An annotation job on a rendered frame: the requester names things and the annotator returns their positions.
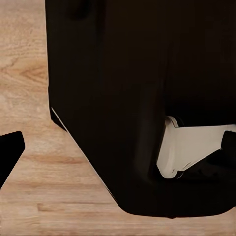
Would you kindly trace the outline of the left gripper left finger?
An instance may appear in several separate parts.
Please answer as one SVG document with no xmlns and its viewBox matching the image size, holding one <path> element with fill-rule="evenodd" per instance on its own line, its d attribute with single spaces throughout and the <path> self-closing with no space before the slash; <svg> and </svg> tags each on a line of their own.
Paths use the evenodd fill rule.
<svg viewBox="0 0 236 236">
<path fill-rule="evenodd" d="M 25 149 L 21 131 L 0 136 L 0 189 Z"/>
</svg>

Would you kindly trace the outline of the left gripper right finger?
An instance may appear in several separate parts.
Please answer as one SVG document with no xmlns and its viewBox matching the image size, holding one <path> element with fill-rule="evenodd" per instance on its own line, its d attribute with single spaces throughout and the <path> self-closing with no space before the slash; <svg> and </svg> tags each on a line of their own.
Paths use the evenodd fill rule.
<svg viewBox="0 0 236 236">
<path fill-rule="evenodd" d="M 236 169 L 236 132 L 228 130 L 224 132 L 221 149 Z"/>
</svg>

